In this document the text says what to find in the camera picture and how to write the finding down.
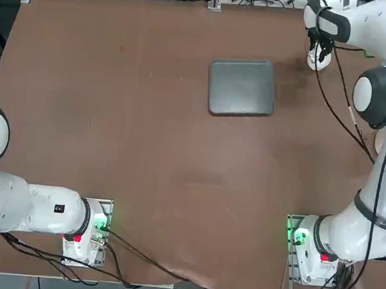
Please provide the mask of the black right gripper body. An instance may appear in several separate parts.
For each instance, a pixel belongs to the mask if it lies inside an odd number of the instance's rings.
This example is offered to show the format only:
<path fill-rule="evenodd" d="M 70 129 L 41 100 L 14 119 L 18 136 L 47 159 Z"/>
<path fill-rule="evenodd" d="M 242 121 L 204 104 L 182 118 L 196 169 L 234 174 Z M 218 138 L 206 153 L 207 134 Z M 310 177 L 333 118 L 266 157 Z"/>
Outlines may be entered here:
<path fill-rule="evenodd" d="M 333 40 L 331 38 L 317 33 L 314 29 L 309 29 L 307 33 L 310 42 L 310 47 L 316 47 L 317 45 L 319 45 L 321 48 L 324 49 L 333 49 Z"/>

